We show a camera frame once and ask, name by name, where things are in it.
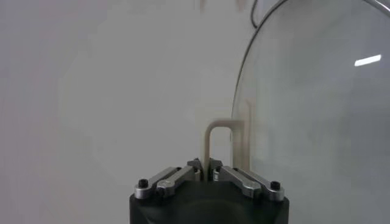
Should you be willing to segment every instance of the bolt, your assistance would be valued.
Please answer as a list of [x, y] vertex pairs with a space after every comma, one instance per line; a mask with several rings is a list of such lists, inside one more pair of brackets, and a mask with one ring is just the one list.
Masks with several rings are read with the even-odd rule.
[[140, 188], [147, 188], [147, 186], [148, 186], [147, 179], [140, 179], [138, 181], [138, 187], [140, 187]]
[[280, 183], [278, 181], [272, 181], [271, 182], [271, 189], [274, 191], [280, 190]]

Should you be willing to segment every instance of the white backdrop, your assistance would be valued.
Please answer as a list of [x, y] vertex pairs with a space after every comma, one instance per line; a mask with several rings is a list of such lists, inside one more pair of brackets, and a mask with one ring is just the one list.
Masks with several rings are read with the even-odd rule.
[[230, 116], [251, 3], [1, 1], [1, 223], [127, 223], [137, 179]]

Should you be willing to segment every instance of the transparent acrylic cover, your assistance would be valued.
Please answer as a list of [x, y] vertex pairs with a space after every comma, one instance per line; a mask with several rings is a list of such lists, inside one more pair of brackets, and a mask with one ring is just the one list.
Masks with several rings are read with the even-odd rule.
[[369, 2], [287, 0], [243, 63], [233, 118], [292, 224], [390, 223], [390, 17]]

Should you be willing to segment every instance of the curved glass edge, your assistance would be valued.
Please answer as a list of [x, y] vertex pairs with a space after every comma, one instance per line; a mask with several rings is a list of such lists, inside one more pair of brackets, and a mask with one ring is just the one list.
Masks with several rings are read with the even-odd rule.
[[[248, 44], [248, 47], [245, 51], [245, 54], [244, 54], [244, 58], [243, 58], [243, 62], [241, 63], [241, 66], [240, 66], [240, 69], [239, 69], [239, 73], [238, 73], [238, 77], [237, 77], [237, 81], [236, 81], [236, 87], [235, 87], [235, 92], [234, 92], [234, 96], [233, 96], [233, 103], [232, 103], [232, 113], [231, 113], [231, 117], [233, 117], [234, 115], [234, 107], [235, 107], [235, 103], [236, 103], [236, 96], [237, 96], [237, 90], [238, 90], [238, 87], [239, 87], [239, 84], [240, 84], [240, 81], [241, 81], [241, 77], [242, 77], [242, 73], [243, 73], [243, 67], [245, 65], [245, 62], [246, 62], [246, 58], [249, 54], [249, 51], [252, 47], [252, 44], [254, 42], [254, 40], [256, 39], [257, 37], [257, 34], [259, 33], [261, 27], [263, 26], [263, 24], [267, 21], [267, 19], [270, 17], [270, 15], [276, 11], [283, 3], [285, 3], [286, 1], [288, 0], [279, 0], [279, 2], [277, 2], [264, 16], [264, 18], [260, 21], [259, 25], [258, 25], [258, 28], [257, 30], [255, 31], [254, 35], [252, 36], [252, 39], [250, 39], [249, 41], [249, 44]], [[386, 16], [390, 17], [390, 2], [388, 2], [388, 0], [362, 0], [364, 2], [367, 2], [368, 4], [374, 6], [376, 9], [378, 9], [379, 11], [383, 12]]]

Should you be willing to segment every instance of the beige plastic handle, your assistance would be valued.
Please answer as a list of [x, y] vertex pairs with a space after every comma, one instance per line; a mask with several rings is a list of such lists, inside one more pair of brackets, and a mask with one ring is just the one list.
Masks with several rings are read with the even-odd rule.
[[233, 167], [249, 170], [249, 154], [244, 140], [244, 121], [221, 119], [213, 121], [208, 125], [205, 132], [204, 151], [202, 155], [202, 167], [204, 170], [204, 181], [208, 180], [208, 167], [210, 165], [210, 135], [216, 127], [229, 128], [233, 137]]

